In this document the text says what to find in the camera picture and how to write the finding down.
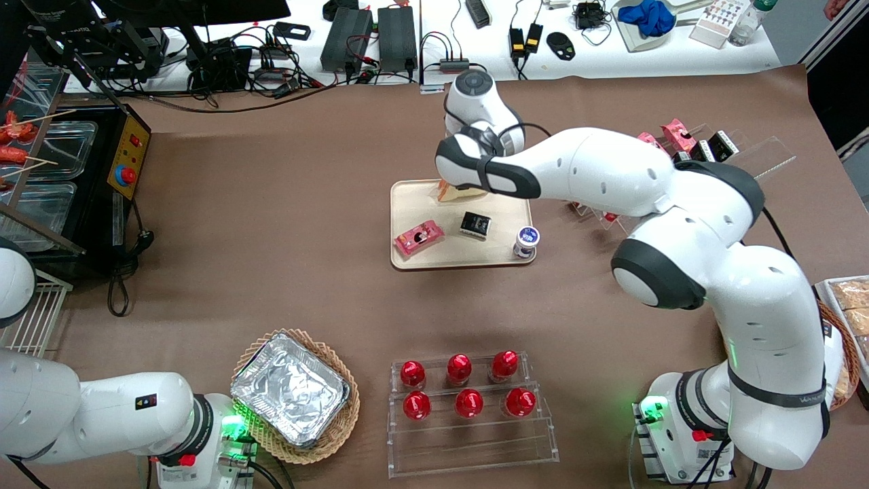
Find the aluminum foil tray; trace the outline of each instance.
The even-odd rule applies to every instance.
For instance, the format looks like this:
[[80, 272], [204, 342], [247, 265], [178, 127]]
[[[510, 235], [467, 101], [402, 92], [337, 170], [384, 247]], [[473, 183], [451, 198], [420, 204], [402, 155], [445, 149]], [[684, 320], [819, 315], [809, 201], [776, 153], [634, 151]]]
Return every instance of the aluminum foil tray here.
[[344, 407], [350, 385], [307, 348], [278, 333], [238, 372], [230, 392], [291, 445], [309, 449]]

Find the red knob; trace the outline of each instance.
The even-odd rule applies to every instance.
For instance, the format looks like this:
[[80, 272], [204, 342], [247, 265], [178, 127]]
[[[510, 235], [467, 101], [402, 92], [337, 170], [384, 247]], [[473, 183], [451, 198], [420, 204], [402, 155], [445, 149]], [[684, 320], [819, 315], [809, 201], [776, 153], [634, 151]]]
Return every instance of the red knob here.
[[483, 412], [483, 397], [474, 389], [465, 389], [455, 396], [455, 412], [463, 418], [473, 418]]
[[415, 421], [424, 420], [432, 412], [432, 403], [425, 392], [413, 391], [404, 398], [404, 414]]
[[129, 185], [136, 181], [136, 171], [132, 168], [124, 168], [121, 170], [121, 180]]
[[519, 418], [531, 414], [535, 405], [537, 405], [537, 397], [534, 393], [521, 387], [508, 392], [504, 398], [504, 408], [507, 413]]
[[452, 385], [465, 385], [471, 376], [471, 359], [459, 353], [447, 362], [447, 382]]
[[196, 455], [193, 453], [185, 453], [178, 459], [178, 465], [182, 467], [192, 467], [196, 463]]
[[489, 378], [497, 383], [507, 382], [517, 370], [519, 370], [519, 355], [507, 350], [494, 356]]
[[425, 386], [426, 369], [420, 362], [410, 360], [401, 366], [401, 383], [412, 389], [421, 389]]

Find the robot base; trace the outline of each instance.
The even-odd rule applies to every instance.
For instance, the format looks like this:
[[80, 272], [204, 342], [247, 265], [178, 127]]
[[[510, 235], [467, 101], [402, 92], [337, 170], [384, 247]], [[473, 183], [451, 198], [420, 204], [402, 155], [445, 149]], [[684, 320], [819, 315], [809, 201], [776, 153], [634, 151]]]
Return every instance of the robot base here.
[[[639, 404], [634, 404], [637, 437], [646, 463], [646, 474], [650, 479], [665, 480], [670, 484], [690, 484], [721, 444], [713, 440], [694, 441], [692, 429], [676, 406], [676, 384], [681, 377], [676, 372], [661, 375], [652, 383], [648, 395]], [[650, 410], [651, 415], [659, 420], [641, 424], [640, 421], [650, 415]], [[728, 444], [715, 464], [712, 482], [731, 479], [732, 462], [733, 444]], [[698, 481], [705, 484], [711, 469], [709, 466], [703, 471]]]
[[157, 463], [157, 485], [161, 489], [250, 489], [253, 470], [238, 469], [217, 463], [225, 454], [255, 454], [255, 444], [242, 444], [223, 435], [224, 420], [235, 416], [232, 399], [223, 394], [205, 394], [214, 412], [211, 435], [192, 466], [167, 467]]

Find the wire rack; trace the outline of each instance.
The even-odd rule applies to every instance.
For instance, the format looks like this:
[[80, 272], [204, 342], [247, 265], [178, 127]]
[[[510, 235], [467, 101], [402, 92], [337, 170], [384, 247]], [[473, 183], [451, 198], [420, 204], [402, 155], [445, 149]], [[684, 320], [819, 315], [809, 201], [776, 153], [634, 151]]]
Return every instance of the wire rack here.
[[17, 324], [0, 332], [0, 346], [41, 358], [72, 285], [43, 271], [37, 270], [36, 275], [36, 296], [30, 308]]

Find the water bottle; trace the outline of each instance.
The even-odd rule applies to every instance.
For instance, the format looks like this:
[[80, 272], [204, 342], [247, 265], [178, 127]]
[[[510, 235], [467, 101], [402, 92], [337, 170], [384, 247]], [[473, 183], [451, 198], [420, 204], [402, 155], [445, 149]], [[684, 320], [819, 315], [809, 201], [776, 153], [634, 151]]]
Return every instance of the water bottle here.
[[744, 46], [760, 27], [766, 14], [773, 9], [777, 0], [754, 0], [742, 14], [740, 20], [730, 33], [727, 41], [734, 46]]

